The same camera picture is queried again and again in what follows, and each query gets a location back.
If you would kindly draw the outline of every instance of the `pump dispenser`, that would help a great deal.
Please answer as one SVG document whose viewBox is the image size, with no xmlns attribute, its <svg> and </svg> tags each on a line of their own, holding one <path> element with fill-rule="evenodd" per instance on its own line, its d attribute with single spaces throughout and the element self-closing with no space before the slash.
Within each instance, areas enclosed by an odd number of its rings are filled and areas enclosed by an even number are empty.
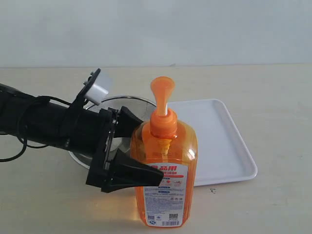
<svg viewBox="0 0 312 234">
<path fill-rule="evenodd" d="M 136 187 L 142 221 L 152 227 L 180 227 L 190 216 L 197 163 L 194 130 L 167 107 L 175 83 L 158 77 L 151 83 L 157 103 L 150 121 L 132 135 L 131 157 L 164 173 L 158 187 Z"/>
</svg>

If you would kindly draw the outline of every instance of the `white label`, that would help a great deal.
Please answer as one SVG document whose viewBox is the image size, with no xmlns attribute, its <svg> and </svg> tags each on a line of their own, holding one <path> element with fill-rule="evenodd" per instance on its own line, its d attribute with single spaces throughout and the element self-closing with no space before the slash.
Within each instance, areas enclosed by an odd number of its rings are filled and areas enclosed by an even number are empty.
<svg viewBox="0 0 312 234">
<path fill-rule="evenodd" d="M 146 186 L 144 205 L 146 222 L 154 227 L 182 225 L 188 167 L 176 163 L 149 163 L 164 173 L 158 187 Z"/>
</svg>

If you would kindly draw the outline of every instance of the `white tray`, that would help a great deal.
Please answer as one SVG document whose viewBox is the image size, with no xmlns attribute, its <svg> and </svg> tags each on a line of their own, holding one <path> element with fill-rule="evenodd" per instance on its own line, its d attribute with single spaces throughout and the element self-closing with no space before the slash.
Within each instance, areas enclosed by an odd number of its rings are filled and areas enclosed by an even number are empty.
<svg viewBox="0 0 312 234">
<path fill-rule="evenodd" d="M 195 186 L 252 179 L 257 166 L 229 111 L 217 99 L 170 102 L 198 140 Z"/>
</svg>

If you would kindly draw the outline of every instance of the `table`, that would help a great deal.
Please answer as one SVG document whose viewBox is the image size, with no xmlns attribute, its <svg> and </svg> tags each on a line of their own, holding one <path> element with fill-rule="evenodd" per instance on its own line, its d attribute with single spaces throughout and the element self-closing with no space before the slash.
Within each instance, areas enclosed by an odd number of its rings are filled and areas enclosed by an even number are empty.
<svg viewBox="0 0 312 234">
<path fill-rule="evenodd" d="M 72 101 L 94 68 L 0 69 L 0 83 Z M 0 164 L 0 232 L 10 234 L 311 233 L 312 64 L 104 68 L 110 95 L 153 100 L 150 81 L 176 81 L 170 101 L 225 102 L 258 166 L 255 179 L 194 189 L 191 217 L 177 229 L 145 227 L 134 190 L 85 185 L 87 170 L 66 151 L 27 149 Z M 0 136 L 1 157 L 21 144 Z"/>
</svg>

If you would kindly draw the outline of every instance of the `black cable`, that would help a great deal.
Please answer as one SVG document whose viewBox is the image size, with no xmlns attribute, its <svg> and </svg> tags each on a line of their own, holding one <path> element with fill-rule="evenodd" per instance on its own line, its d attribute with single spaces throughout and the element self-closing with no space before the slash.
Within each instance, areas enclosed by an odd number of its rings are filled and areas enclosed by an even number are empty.
<svg viewBox="0 0 312 234">
<path fill-rule="evenodd" d="M 71 103 L 69 102 L 66 102 L 62 99 L 59 99 L 57 97 L 51 97 L 51 96 L 38 96 L 38 97 L 34 97 L 29 103 L 27 103 L 27 105 L 25 106 L 24 110 L 22 111 L 20 117 L 18 118 L 18 121 L 17 121 L 17 138 L 18 140 L 23 144 L 23 148 L 21 149 L 21 151 L 13 156 L 13 157 L 10 157 L 10 158 L 0 158 L 0 162 L 9 162 L 9 161 L 13 161 L 17 158 L 19 158 L 20 156 L 22 156 L 27 147 L 29 148 L 33 148 L 33 149 L 42 149 L 42 148 L 45 148 L 49 145 L 42 145 L 42 146 L 31 146 L 31 145 L 28 145 L 27 142 L 27 135 L 26 135 L 26 132 L 27 132 L 27 125 L 24 125 L 23 127 L 23 133 L 20 132 L 20 124 L 21 124 L 21 121 L 25 115 L 25 113 L 27 112 L 27 110 L 32 107 L 33 105 L 35 104 L 45 104 L 45 103 L 48 103 L 50 102 L 50 100 L 54 100 L 54 101 L 58 101 L 60 103 L 63 103 L 65 105 L 71 105 Z"/>
</svg>

